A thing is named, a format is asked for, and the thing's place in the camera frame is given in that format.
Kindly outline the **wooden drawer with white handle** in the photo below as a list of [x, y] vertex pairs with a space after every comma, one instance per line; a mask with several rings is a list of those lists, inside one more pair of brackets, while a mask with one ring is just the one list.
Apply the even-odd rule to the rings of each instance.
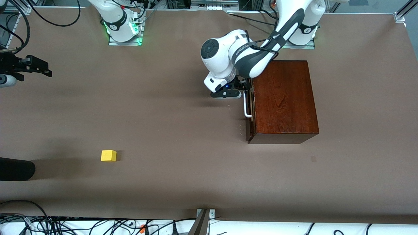
[[253, 139], [255, 135], [255, 101], [254, 101], [254, 88], [249, 92], [246, 91], [244, 95], [244, 114], [246, 121], [246, 139], [247, 142]]

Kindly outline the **dark brown wooden cabinet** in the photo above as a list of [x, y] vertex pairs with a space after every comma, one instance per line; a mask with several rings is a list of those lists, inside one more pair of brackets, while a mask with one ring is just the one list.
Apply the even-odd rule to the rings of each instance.
[[249, 144], [300, 144], [319, 134], [307, 61], [274, 60], [252, 82], [255, 135]]

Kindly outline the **black padded cylinder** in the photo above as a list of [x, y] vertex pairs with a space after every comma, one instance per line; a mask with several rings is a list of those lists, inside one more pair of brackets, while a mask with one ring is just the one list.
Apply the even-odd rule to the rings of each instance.
[[0, 180], [26, 181], [33, 177], [35, 171], [36, 166], [31, 161], [0, 157]]

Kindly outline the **aluminium frame rail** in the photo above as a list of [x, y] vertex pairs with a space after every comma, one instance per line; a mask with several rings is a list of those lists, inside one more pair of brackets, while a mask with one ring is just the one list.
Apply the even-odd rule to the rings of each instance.
[[[0, 0], [0, 49], [7, 49], [12, 37], [20, 41], [18, 49], [23, 49], [30, 40], [30, 25], [27, 15], [30, 13], [29, 5], [18, 3], [17, 0]], [[20, 18], [26, 25], [26, 36], [23, 39], [15, 33]]]

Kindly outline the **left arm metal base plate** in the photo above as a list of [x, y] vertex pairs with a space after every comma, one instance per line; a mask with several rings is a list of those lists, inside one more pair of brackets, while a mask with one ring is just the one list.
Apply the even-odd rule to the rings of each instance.
[[314, 39], [310, 40], [307, 44], [305, 45], [296, 45], [291, 43], [290, 41], [288, 41], [283, 47], [282, 49], [302, 49], [302, 50], [314, 50], [315, 49], [315, 43], [314, 43]]

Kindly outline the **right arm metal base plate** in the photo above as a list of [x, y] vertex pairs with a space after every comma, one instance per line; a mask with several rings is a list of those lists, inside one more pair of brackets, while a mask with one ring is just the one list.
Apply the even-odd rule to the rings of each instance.
[[139, 18], [133, 18], [129, 25], [130, 30], [127, 31], [125, 34], [127, 36], [132, 36], [129, 40], [126, 41], [117, 41], [112, 37], [109, 29], [106, 28], [106, 32], [108, 33], [109, 39], [108, 44], [109, 46], [141, 46], [143, 42], [144, 36], [144, 29], [145, 29], [145, 22], [144, 16]]

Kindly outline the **aluminium frame corner bracket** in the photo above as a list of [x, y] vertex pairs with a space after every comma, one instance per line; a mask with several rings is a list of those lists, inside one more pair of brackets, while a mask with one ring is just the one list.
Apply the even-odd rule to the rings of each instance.
[[394, 19], [397, 23], [405, 22], [405, 16], [418, 6], [418, 0], [408, 0], [398, 11], [394, 12]]

